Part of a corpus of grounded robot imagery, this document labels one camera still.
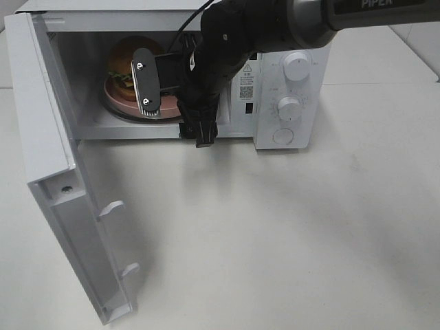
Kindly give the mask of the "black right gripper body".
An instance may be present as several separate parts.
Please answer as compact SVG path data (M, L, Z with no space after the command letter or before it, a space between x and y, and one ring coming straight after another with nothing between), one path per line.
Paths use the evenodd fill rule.
M253 52L246 37L201 37L191 55L183 55L181 40L180 45L179 51L156 56L157 72L160 87L190 105L219 99Z

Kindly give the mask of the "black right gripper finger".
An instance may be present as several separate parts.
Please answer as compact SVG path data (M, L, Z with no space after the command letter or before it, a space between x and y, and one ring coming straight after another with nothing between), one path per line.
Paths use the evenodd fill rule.
M198 45L198 36L195 32L184 32L181 37L181 52L183 55L191 55Z
M197 148L214 144L218 134L217 109L219 99L201 104L187 104L177 101L183 122L179 123L179 134L183 139L195 140Z

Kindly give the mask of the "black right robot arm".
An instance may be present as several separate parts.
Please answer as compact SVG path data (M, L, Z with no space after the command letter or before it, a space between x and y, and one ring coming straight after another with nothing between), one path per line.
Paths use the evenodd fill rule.
M302 149L310 141L323 69L313 70L309 50L321 65L340 30L439 19L438 1L208 1L196 15L201 37L179 30L176 92L179 134L197 147L214 143L222 90L256 54L262 56L261 95L254 145Z

